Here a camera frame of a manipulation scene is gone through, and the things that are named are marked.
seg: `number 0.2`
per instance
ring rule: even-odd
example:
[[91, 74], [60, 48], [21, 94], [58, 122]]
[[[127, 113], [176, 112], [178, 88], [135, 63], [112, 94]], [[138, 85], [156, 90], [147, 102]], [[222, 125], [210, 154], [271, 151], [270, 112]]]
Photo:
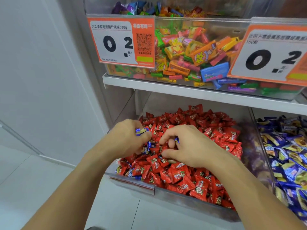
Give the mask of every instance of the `number 0.2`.
[[[295, 60], [299, 58], [301, 55], [302, 55], [301, 51], [291, 51], [289, 52], [289, 56], [291, 57], [283, 60], [281, 63], [282, 64], [295, 64], [296, 62]], [[254, 61], [258, 56], [261, 56], [262, 59], [259, 64], [255, 65]], [[265, 49], [258, 50], [252, 53], [247, 58], [245, 66], [249, 70], [259, 70], [259, 69], [262, 69], [264, 66], [266, 66], [269, 63], [270, 59], [271, 59], [271, 52], [269, 50], [265, 50]]]
[[[131, 46], [132, 44], [132, 38], [130, 37], [125, 37], [124, 40], [127, 42], [127, 44], [125, 45], [125, 48], [128, 48], [128, 49], [133, 49], [133, 46]], [[114, 41], [114, 39], [109, 36], [109, 35], [106, 35], [104, 38], [103, 38], [103, 45], [105, 46], [105, 48], [109, 51], [109, 52], [114, 52], [116, 50], [116, 43]]]

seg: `hand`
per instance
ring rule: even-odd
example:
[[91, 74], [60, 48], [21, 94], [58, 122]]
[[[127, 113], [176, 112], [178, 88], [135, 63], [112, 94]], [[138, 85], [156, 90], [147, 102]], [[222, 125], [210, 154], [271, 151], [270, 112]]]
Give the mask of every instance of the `hand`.
[[227, 156], [221, 147], [202, 134], [193, 125], [179, 125], [168, 129], [161, 137], [159, 144], [169, 141], [169, 147], [174, 148], [172, 137], [178, 136], [180, 144], [176, 142], [178, 150], [167, 149], [162, 152], [166, 158], [173, 158], [194, 168], [205, 167], [213, 170], [213, 166], [219, 163], [221, 156]]
[[140, 154], [143, 144], [151, 139], [152, 133], [147, 131], [136, 136], [135, 130], [137, 128], [143, 128], [139, 121], [127, 119], [119, 122], [91, 151], [95, 154], [103, 152], [104, 157], [110, 159], [111, 162], [134, 153]]

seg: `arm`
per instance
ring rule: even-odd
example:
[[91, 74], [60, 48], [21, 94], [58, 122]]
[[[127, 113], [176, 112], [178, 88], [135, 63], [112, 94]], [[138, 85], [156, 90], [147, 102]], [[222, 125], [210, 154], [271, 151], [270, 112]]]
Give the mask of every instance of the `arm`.
[[207, 168], [221, 181], [243, 222], [246, 230], [306, 229], [306, 226], [283, 205], [243, 163], [220, 148], [192, 125], [168, 129], [160, 144], [178, 136], [178, 150], [167, 149], [162, 155], [195, 168]]
[[125, 120], [88, 151], [81, 162], [39, 208], [22, 230], [83, 230], [100, 181], [117, 158], [127, 157], [151, 138], [151, 132], [135, 135], [142, 124]]

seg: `price label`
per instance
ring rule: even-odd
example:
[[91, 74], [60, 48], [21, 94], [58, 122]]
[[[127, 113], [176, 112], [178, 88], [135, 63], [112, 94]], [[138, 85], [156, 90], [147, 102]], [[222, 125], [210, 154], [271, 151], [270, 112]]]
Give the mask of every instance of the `price label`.
[[228, 77], [307, 86], [307, 27], [249, 26]]
[[154, 68], [154, 18], [87, 18], [99, 62]]

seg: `candy display rack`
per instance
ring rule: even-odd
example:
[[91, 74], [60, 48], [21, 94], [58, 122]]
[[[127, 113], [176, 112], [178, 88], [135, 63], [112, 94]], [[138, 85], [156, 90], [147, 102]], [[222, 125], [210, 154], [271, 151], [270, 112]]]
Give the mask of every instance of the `candy display rack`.
[[[115, 1], [104, 0], [102, 4], [101, 0], [84, 0], [86, 14], [90, 17], [99, 16], [122, 16], [122, 15], [109, 15]], [[156, 83], [164, 83], [169, 85], [181, 85], [196, 87], [201, 90], [214, 90], [223, 93], [238, 93], [242, 95], [266, 97], [270, 99], [279, 99], [285, 101], [292, 101], [303, 90], [302, 86], [295, 85], [283, 85], [271, 82], [259, 82], [251, 80], [238, 80], [226, 78], [227, 72], [234, 61], [237, 50], [240, 47], [240, 41], [243, 39], [244, 34], [251, 23], [250, 19], [230, 18], [231, 16], [243, 17], [250, 16], [251, 12], [257, 12], [258, 15], [271, 15], [268, 13], [268, 8], [264, 13], [261, 10], [256, 10], [259, 6], [259, 2], [256, 0], [241, 0], [236, 1], [236, 8], [232, 2], [225, 3], [225, 0], [163, 0], [164, 3], [171, 5], [177, 3], [178, 5], [187, 7], [195, 6], [202, 3], [204, 9], [208, 9], [212, 12], [228, 14], [228, 18], [174, 18], [174, 17], [156, 17], [155, 29], [156, 37], [163, 39], [163, 42], [159, 42], [156, 45], [155, 51], [155, 69], [144, 69], [131, 66], [106, 64], [106, 70], [109, 76], [117, 76], [120, 78], [133, 79], [135, 81], [148, 81]], [[237, 9], [240, 11], [226, 11], [221, 10], [223, 7], [232, 6], [232, 10]], [[167, 29], [168, 35], [163, 35], [161, 31]], [[203, 32], [200, 36], [187, 33], [191, 29], [197, 31], [201, 29]], [[176, 35], [177, 39], [181, 38], [180, 42], [183, 48], [177, 48], [174, 45], [173, 51], [169, 42], [172, 37]], [[209, 59], [205, 63], [195, 65], [195, 59], [192, 60], [194, 54], [187, 55], [187, 48], [191, 45], [190, 38], [197, 38], [195, 40], [196, 47], [202, 47], [203, 41], [209, 44], [212, 42], [212, 47], [217, 47], [218, 55], [209, 56]], [[186, 70], [186, 72], [180, 72], [175, 69], [171, 69], [171, 65], [179, 66]]]
[[[135, 102], [135, 94], [136, 92], [130, 98], [129, 102]], [[274, 177], [272, 170], [269, 167], [268, 159], [265, 154], [260, 134], [255, 124], [255, 117], [251, 108], [194, 98], [165, 95], [155, 92], [144, 92], [142, 93], [142, 97], [144, 99], [138, 104], [139, 110], [136, 111], [136, 119], [138, 119], [137, 116], [139, 115], [145, 116], [145, 112], [150, 112], [153, 115], [158, 116], [164, 112], [175, 112], [179, 107], [186, 109], [188, 107], [187, 105], [197, 104], [202, 104], [204, 107], [206, 107], [206, 109], [211, 108], [213, 112], [222, 111], [229, 114], [230, 117], [237, 121], [238, 126], [242, 131], [242, 137], [240, 138], [240, 141], [243, 143], [242, 148], [244, 151], [242, 155], [242, 162], [269, 190], [272, 192], [274, 191]], [[229, 222], [240, 221], [237, 213], [227, 208], [171, 192], [166, 189], [161, 189], [133, 178], [117, 175], [114, 173], [117, 167], [117, 162], [114, 162], [107, 169], [106, 174], [110, 176], [111, 180], [116, 185], [131, 190], [133, 195], [137, 197], [154, 197], [156, 199], [201, 213], [206, 213]]]

